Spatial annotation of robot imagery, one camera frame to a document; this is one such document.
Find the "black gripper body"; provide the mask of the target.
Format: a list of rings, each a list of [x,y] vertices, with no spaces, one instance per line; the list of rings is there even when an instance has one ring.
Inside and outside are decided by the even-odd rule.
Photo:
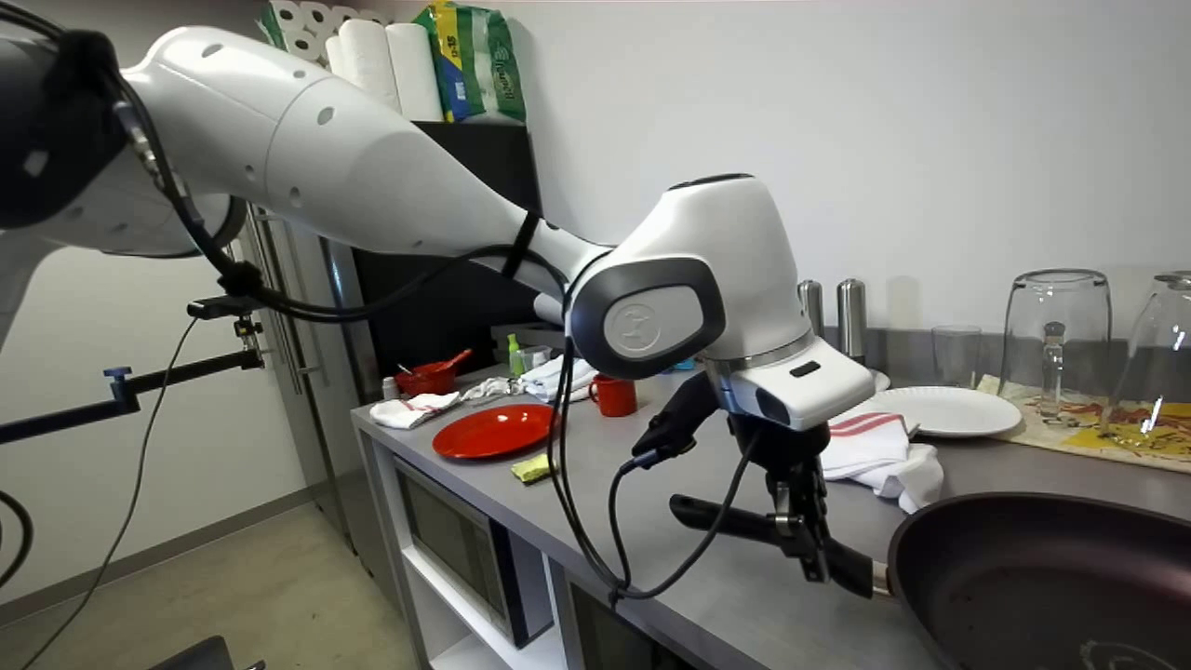
[[[830,441],[830,429],[815,424],[794,430],[758,416],[733,416],[729,430],[742,452],[765,474],[770,485],[806,487],[820,480],[820,452]]]

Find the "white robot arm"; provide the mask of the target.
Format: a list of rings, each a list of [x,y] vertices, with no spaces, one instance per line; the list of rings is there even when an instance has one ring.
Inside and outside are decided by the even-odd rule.
[[[821,347],[798,305],[784,223],[752,173],[671,187],[600,248],[506,201],[420,125],[262,41],[180,24],[136,67],[113,41],[14,9],[0,88],[0,291],[26,296],[58,246],[223,251],[205,217],[265,204],[372,251],[504,246],[564,274],[562,325],[600,372],[698,361],[729,413],[830,416]]]

